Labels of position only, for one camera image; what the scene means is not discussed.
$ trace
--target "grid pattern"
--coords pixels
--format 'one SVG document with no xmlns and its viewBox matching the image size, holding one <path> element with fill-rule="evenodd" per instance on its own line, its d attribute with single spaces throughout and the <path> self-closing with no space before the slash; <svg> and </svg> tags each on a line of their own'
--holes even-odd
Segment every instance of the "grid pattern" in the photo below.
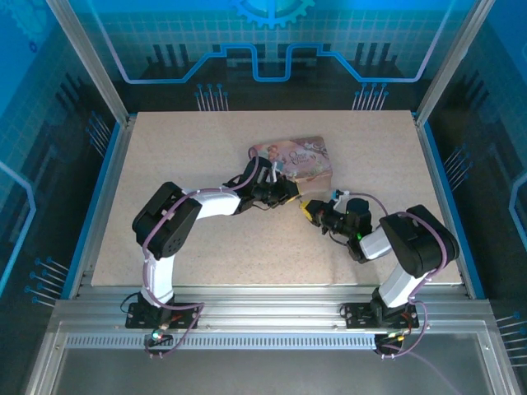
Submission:
<svg viewBox="0 0 527 395">
<path fill-rule="evenodd" d="M 456 81 L 474 72 L 478 72 L 489 93 L 479 109 L 479 117 L 484 123 L 501 120 L 522 165 L 527 168 L 527 87 L 488 23 L 478 32 L 456 73 Z"/>
<path fill-rule="evenodd" d="M 56 25 L 0 116 L 0 160 L 16 172 L 21 172 L 43 123 L 60 125 L 67 116 L 67 111 L 55 99 L 60 84 L 65 82 L 66 71 L 85 81 L 89 79 L 62 29 Z M 11 178 L 0 172 L 0 207 L 13 184 Z"/>
<path fill-rule="evenodd" d="M 282 62 L 283 59 L 278 57 L 278 45 L 294 42 L 330 44 L 333 51 L 340 52 L 347 60 L 356 57 L 360 43 L 366 44 L 366 53 L 370 44 L 390 43 L 387 58 L 397 56 L 396 66 L 403 76 L 415 77 L 444 15 L 441 11 L 328 12 L 308 9 L 307 15 L 299 18 L 297 23 L 273 30 L 258 28 L 255 22 L 246 23 L 236 12 L 112 13 L 101 14 L 100 19 L 132 79 L 140 78 L 146 70 L 147 57 L 156 58 L 154 44 L 162 48 L 166 44 L 173 44 L 176 48 L 184 44 L 190 62 L 212 52 L 214 44 L 264 44 L 266 51 L 261 61 Z M 465 15 L 466 12 L 450 15 L 425 77 L 432 77 L 439 67 Z M 79 17 L 109 71 L 116 72 L 93 17 L 87 14 Z M 372 64 L 378 64 L 380 56 L 381 51 L 376 51 Z M 366 63 L 366 56 L 362 57 L 361 63 Z"/>
</svg>

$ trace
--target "yellow object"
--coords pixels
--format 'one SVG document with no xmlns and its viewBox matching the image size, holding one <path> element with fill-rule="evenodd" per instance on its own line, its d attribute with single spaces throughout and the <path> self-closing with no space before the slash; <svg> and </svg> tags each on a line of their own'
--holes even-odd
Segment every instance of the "yellow object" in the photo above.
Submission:
<svg viewBox="0 0 527 395">
<path fill-rule="evenodd" d="M 306 209 L 308 204 L 310 204 L 310 200 L 308 200 L 307 202 L 302 202 L 301 205 L 300 205 L 300 209 L 302 210 L 304 215 L 307 217 L 307 219 L 310 220 L 310 222 L 313 222 L 313 217 L 311 216 L 311 214 Z"/>
</svg>

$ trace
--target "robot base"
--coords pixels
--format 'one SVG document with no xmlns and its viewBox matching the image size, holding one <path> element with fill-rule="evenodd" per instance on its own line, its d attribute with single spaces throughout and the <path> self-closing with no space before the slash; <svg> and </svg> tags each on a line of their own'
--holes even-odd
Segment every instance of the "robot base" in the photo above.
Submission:
<svg viewBox="0 0 527 395">
<path fill-rule="evenodd" d="M 417 311 L 411 304 L 390 314 L 384 314 L 382 319 L 378 319 L 371 303 L 345 303 L 340 307 L 340 316 L 346 320 L 347 329 L 419 328 Z"/>
<path fill-rule="evenodd" d="M 174 303 L 170 300 L 167 304 L 171 306 L 187 306 L 188 303 Z M 152 306 L 144 300 L 141 294 L 137 303 L 131 303 L 128 307 L 128 315 L 124 326 L 127 329 L 158 329 L 163 323 L 170 323 L 169 329 L 188 329 L 198 313 L 198 308 L 187 310 L 168 310 Z"/>
</svg>

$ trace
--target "beige work surface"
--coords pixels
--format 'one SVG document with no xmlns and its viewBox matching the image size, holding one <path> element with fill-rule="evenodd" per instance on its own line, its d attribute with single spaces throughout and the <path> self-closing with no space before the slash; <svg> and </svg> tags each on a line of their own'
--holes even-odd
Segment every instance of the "beige work surface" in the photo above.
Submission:
<svg viewBox="0 0 527 395">
<path fill-rule="evenodd" d="M 260 142 L 320 135 L 334 188 L 372 193 L 389 212 L 424 204 L 442 220 L 408 111 L 139 113 L 92 279 L 93 286 L 142 284 L 133 218 L 165 182 L 221 186 L 243 171 Z M 374 226 L 381 211 L 370 204 Z M 294 201 L 274 210 L 197 221 L 175 255 L 185 285 L 379 284 L 393 253 L 364 265 L 312 226 Z M 451 263 L 435 282 L 460 283 Z"/>
</svg>

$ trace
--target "blue gear graphic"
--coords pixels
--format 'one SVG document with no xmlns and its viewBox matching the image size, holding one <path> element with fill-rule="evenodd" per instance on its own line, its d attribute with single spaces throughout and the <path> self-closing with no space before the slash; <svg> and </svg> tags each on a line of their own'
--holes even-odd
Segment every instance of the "blue gear graphic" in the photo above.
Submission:
<svg viewBox="0 0 527 395">
<path fill-rule="evenodd" d="M 0 11 L 10 11 L 16 26 L 34 42 L 39 41 L 47 24 L 45 7 L 44 0 L 0 0 Z"/>
<path fill-rule="evenodd" d="M 286 23 L 296 23 L 296 18 L 305 16 L 306 8 L 314 6 L 314 0 L 231 0 L 239 16 L 245 16 L 247 22 L 256 22 L 258 27 L 267 25 L 286 27 Z"/>
</svg>

